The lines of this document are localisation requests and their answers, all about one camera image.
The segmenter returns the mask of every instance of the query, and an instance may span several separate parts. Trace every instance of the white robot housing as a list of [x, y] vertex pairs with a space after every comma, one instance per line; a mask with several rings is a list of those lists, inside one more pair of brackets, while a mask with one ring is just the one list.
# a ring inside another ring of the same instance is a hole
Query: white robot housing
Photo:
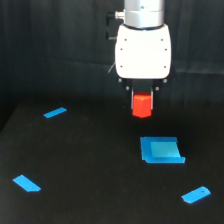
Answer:
[[125, 0], [124, 23], [118, 30], [115, 64], [124, 79], [164, 79], [171, 65], [169, 28], [164, 24], [164, 0]]

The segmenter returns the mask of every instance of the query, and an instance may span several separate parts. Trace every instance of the blue rectangular piece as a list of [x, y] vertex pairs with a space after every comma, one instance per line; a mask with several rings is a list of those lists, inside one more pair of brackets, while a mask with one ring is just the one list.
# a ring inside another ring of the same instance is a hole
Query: blue rectangular piece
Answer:
[[20, 187], [22, 187], [27, 192], [33, 192], [33, 191], [40, 191], [41, 188], [39, 188], [36, 184], [31, 182], [29, 179], [24, 177], [23, 175], [15, 178], [13, 180], [16, 184], [18, 184]]
[[194, 191], [191, 191], [188, 194], [185, 194], [184, 196], [182, 196], [182, 198], [185, 202], [192, 204], [195, 201], [198, 201], [210, 194], [211, 192], [206, 187], [200, 187]]
[[176, 157], [177, 153], [175, 152], [171, 157], [158, 156], [153, 157], [152, 153], [152, 143], [158, 141], [158, 143], [173, 143], [177, 142], [176, 138], [161, 138], [161, 137], [145, 137], [141, 138], [141, 150], [142, 150], [142, 160], [145, 160], [147, 163], [163, 164], [163, 163], [173, 163], [173, 164], [183, 164], [185, 163], [185, 157]]
[[65, 112], [65, 111], [67, 111], [67, 110], [65, 108], [61, 107], [61, 108], [59, 108], [57, 110], [54, 110], [54, 111], [51, 111], [49, 113], [44, 114], [44, 116], [46, 118], [51, 118], [51, 117], [54, 117], [54, 116], [56, 116], [58, 114], [61, 114], [61, 113]]
[[176, 142], [151, 142], [153, 157], [180, 157]]

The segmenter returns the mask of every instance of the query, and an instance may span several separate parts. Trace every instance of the blue piece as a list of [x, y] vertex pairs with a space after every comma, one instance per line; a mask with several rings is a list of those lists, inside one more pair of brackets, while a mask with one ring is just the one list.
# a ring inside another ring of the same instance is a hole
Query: blue piece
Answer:
[[24, 177], [23, 175], [15, 178], [13, 180], [16, 184], [18, 184], [20, 187], [22, 187], [27, 192], [33, 192], [33, 191], [40, 191], [41, 188], [39, 188], [36, 184], [31, 182], [29, 179]]
[[176, 142], [151, 142], [153, 157], [180, 157]]
[[51, 117], [54, 117], [54, 116], [56, 116], [58, 114], [61, 114], [61, 113], [65, 112], [65, 111], [67, 111], [67, 110], [65, 108], [61, 107], [61, 108], [59, 108], [57, 110], [53, 110], [53, 111], [51, 111], [49, 113], [44, 114], [44, 116], [46, 118], [51, 118]]
[[194, 191], [191, 191], [188, 194], [185, 194], [184, 196], [182, 196], [182, 198], [185, 202], [192, 204], [195, 201], [198, 201], [210, 194], [211, 192], [206, 187], [200, 187]]
[[185, 157], [153, 157], [152, 142], [177, 142], [176, 138], [162, 138], [162, 137], [145, 137], [141, 138], [142, 160], [147, 163], [185, 163]]

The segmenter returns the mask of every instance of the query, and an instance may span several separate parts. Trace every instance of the dark floor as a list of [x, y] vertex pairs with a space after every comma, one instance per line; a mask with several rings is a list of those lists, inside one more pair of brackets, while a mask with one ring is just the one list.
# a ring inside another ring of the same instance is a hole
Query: dark floor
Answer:
[[[61, 106], [68, 111], [43, 117]], [[177, 137], [186, 164], [145, 163], [142, 136]], [[21, 104], [0, 134], [0, 223], [223, 223], [223, 161], [223, 109], [138, 120], [119, 105]], [[41, 191], [13, 183], [21, 174]], [[212, 195], [183, 202], [201, 186]]]

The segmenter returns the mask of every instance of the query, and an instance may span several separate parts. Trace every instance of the black background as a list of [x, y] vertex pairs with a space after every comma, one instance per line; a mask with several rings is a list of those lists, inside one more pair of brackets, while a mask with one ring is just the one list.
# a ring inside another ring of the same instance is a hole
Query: black background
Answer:
[[[107, 74], [114, 43], [105, 40], [105, 15], [116, 10], [122, 0], [0, 0], [1, 79], [9, 85], [1, 90], [11, 93], [1, 97], [126, 101], [115, 70]], [[159, 105], [223, 105], [223, 12], [222, 0], [166, 0], [177, 76], [157, 94]]]

